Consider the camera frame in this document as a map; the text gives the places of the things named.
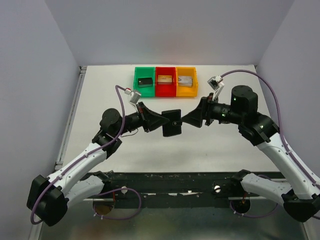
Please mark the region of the black leather card holder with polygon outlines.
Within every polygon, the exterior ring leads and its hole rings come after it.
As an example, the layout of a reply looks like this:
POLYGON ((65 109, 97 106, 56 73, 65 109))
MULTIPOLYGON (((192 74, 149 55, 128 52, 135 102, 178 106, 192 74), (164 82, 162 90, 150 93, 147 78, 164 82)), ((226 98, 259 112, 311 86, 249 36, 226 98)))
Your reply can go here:
POLYGON ((167 119, 169 122, 162 126, 163 137, 173 137, 180 135, 182 133, 182 120, 181 120, 181 110, 173 109, 162 111, 161 115, 167 119))

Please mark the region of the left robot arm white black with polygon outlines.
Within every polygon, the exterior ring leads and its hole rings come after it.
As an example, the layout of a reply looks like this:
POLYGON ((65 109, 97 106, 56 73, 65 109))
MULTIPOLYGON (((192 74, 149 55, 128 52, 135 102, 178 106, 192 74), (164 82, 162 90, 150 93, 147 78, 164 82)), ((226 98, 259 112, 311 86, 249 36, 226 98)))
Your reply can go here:
POLYGON ((148 109, 143 102, 139 102, 136 108, 136 112, 129 115, 115 108, 105 110, 99 123, 99 131, 79 156, 47 177, 38 175, 33 179, 26 204, 31 211, 30 221, 33 225, 37 224, 35 217, 48 226, 58 223, 72 201, 73 189, 80 189, 76 196, 82 200, 85 199, 84 189, 92 195, 100 193, 82 178, 118 150, 122 144, 119 139, 122 133, 138 128, 149 133, 169 123, 168 118, 148 109))

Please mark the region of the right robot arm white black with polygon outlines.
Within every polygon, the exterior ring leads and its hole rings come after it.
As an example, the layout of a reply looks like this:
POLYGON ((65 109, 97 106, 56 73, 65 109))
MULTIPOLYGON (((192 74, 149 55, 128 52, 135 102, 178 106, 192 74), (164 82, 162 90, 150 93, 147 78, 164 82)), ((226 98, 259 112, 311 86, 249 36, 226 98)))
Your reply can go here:
POLYGON ((277 183, 241 170, 231 180, 232 189, 252 193, 281 205, 296 221, 306 222, 320 210, 320 190, 303 172, 304 163, 282 143, 280 128, 267 115, 258 112, 258 95, 246 85, 231 90, 229 105, 218 103, 212 95, 202 97, 182 122, 200 128, 214 120, 220 124, 235 124, 242 137, 262 151, 282 173, 287 183, 277 183))

